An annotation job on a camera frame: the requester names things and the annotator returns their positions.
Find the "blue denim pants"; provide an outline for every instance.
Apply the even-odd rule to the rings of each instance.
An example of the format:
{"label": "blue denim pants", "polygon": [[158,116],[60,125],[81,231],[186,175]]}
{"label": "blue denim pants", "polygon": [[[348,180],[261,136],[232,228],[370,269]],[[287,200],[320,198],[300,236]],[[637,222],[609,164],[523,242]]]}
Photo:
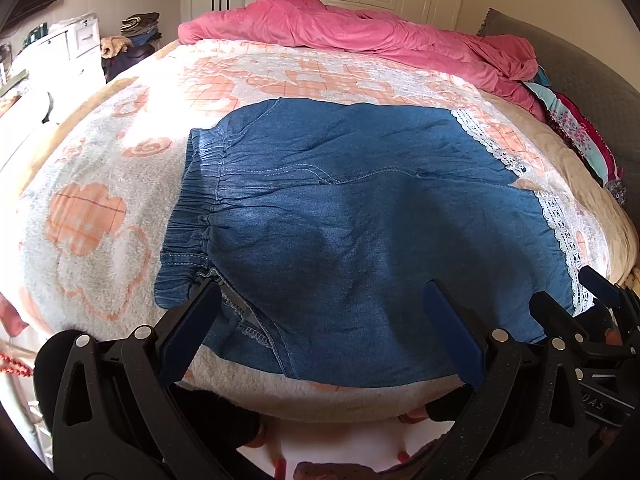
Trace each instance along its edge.
{"label": "blue denim pants", "polygon": [[156,302],[204,276],[204,343],[291,378],[395,386],[454,372],[422,313],[438,278],[489,327],[533,341],[534,292],[572,311],[565,257],[532,192],[448,110],[264,101],[191,131]]}

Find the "pink blanket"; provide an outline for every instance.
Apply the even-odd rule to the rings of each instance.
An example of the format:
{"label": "pink blanket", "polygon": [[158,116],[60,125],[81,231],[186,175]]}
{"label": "pink blanket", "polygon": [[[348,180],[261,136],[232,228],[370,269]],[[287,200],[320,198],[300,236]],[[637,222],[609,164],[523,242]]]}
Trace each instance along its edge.
{"label": "pink blanket", "polygon": [[205,38],[249,40],[384,57],[460,76],[544,121],[542,106],[520,83],[538,70],[533,47],[515,36],[480,38],[320,0],[257,0],[242,9],[206,12],[181,24],[178,37],[183,44]]}

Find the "silver screw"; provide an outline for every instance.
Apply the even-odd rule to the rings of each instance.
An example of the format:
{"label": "silver screw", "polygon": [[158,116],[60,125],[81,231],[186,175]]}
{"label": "silver screw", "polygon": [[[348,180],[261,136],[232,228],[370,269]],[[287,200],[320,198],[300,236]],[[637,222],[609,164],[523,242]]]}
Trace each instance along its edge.
{"label": "silver screw", "polygon": [[139,326],[133,335],[136,339],[146,339],[151,335],[151,327],[147,325]]}
{"label": "silver screw", "polygon": [[501,328],[496,328],[493,332],[491,332],[491,337],[493,337],[496,341],[500,343],[504,343],[509,340],[509,334],[506,330]]}
{"label": "silver screw", "polygon": [[566,345],[564,344],[564,341],[562,341],[561,337],[553,338],[551,340],[551,344],[554,346],[556,350],[564,350],[566,348]]}
{"label": "silver screw", "polygon": [[91,341],[91,338],[87,334],[79,335],[78,339],[76,339],[76,346],[82,348],[83,346],[87,346],[89,341]]}

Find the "bed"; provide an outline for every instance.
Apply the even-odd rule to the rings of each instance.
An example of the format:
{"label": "bed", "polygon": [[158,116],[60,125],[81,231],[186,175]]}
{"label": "bed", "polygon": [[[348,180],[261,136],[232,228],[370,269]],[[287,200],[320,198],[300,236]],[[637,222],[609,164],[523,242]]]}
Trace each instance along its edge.
{"label": "bed", "polygon": [[[576,312],[585,264],[623,283],[638,257],[625,212],[578,157],[526,110],[464,80],[339,51],[234,40],[171,43],[122,74],[53,132],[27,138],[0,172],[0,290],[43,335],[73,326],[98,339],[153,324],[159,253],[180,191],[189,130],[272,98],[452,110],[465,130],[533,190],[566,256]],[[341,388],[222,360],[201,347],[184,380],[249,409],[308,422],[408,412],[455,376]]]}

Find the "bedspread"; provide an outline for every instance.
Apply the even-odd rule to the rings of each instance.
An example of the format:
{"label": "bedspread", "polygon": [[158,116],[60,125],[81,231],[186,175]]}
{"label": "bedspread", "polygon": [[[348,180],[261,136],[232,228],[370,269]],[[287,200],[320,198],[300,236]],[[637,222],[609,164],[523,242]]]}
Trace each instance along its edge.
{"label": "bedspread", "polygon": [[206,12],[178,28],[180,42],[205,38],[342,49],[460,76],[545,121],[542,106],[520,83],[536,75],[529,41],[471,36],[408,22],[382,10],[347,10],[320,0],[257,0],[241,9]]}
{"label": "bedspread", "polygon": [[[137,78],[123,74],[61,125],[50,144],[62,143],[41,168],[31,168],[33,181],[1,219],[0,290],[41,332],[73,326],[107,339],[156,322],[163,311],[154,305],[153,282],[190,129],[210,128],[240,106],[281,96],[452,110],[469,135],[518,175],[517,184],[536,191],[565,252],[578,312],[589,304],[575,279],[579,267],[590,264],[618,282],[635,262],[633,227],[606,191],[581,178],[588,173],[575,154],[563,152],[560,141],[549,156],[562,152],[577,166],[560,157],[551,163],[541,150],[557,136],[547,126],[492,97],[510,117],[517,116],[512,108],[522,112],[516,120],[523,130],[531,122],[540,128],[534,145],[456,76],[359,54],[245,41],[174,45],[163,55],[137,65]],[[187,379],[245,407],[299,420],[397,415],[456,384],[444,379],[337,392],[249,370],[205,348]]]}

